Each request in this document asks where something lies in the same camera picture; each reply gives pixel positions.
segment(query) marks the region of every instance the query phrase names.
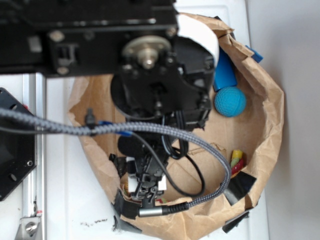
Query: white wall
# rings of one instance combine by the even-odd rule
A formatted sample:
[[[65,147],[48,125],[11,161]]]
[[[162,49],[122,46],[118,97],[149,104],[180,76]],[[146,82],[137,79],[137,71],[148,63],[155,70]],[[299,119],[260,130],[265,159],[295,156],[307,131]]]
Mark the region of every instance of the white wall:
[[[247,0],[251,46],[286,94],[266,187],[270,240],[320,239],[320,1]]]

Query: cable connector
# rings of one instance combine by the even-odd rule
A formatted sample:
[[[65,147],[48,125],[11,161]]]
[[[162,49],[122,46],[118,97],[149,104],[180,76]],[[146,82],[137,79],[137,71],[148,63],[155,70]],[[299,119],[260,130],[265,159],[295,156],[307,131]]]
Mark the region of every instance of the cable connector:
[[[179,204],[167,206],[155,206],[152,208],[139,208],[138,209],[138,216],[140,218],[145,217],[156,217],[156,216],[165,216],[169,214],[176,214],[179,212],[183,212],[189,209],[188,202],[182,202]]]
[[[84,123],[91,130],[95,129],[96,127],[96,117],[94,115],[94,110],[91,107],[87,109],[86,115],[84,117]]]

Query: crumpled paper bag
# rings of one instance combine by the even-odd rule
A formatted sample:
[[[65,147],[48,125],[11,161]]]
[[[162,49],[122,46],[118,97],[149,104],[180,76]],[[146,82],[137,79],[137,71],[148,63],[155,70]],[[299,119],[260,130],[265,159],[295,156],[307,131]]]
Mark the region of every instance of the crumpled paper bag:
[[[235,65],[238,87],[244,92],[247,106],[244,112],[227,118],[212,109],[205,131],[194,133],[217,147],[229,160],[234,149],[245,153],[243,172],[257,178],[246,197],[231,206],[222,194],[214,200],[192,207],[188,211],[167,216],[121,218],[142,230],[143,234],[163,240],[198,240],[225,225],[226,221],[255,207],[275,167],[282,141],[284,124],[284,93],[266,71],[251,56],[247,47],[234,40],[233,29],[220,20],[186,14],[207,24],[217,35],[220,47]],[[124,122],[125,118],[115,109],[110,95],[112,75],[78,77],[69,99],[68,116],[74,126],[84,124],[87,108],[93,108],[98,120]],[[88,162],[111,203],[125,179],[118,176],[109,154],[121,155],[117,149],[117,136],[101,135],[80,138]],[[206,181],[206,194],[213,192],[224,177],[224,170],[209,153],[190,145],[190,152]],[[168,171],[173,180],[185,191],[197,192],[201,181],[191,164],[181,159],[170,160]],[[190,201],[182,197],[167,183],[164,198],[176,204]]]

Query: blue textured ball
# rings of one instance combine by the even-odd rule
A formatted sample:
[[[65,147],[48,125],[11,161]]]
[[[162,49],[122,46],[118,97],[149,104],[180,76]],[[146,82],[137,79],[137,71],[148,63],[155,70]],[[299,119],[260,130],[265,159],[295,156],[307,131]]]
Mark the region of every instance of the blue textured ball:
[[[214,98],[215,109],[228,118],[241,114],[245,110],[246,103],[246,96],[235,86],[222,88]]]

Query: black bracket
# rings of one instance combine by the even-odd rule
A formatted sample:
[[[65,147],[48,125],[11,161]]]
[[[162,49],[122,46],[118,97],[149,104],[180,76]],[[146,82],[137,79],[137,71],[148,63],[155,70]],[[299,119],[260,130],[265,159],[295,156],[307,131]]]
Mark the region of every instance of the black bracket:
[[[32,115],[2,87],[0,87],[0,108]],[[0,126],[19,130],[35,129],[5,118],[0,118]],[[0,201],[6,199],[36,164],[34,135],[0,131]]]

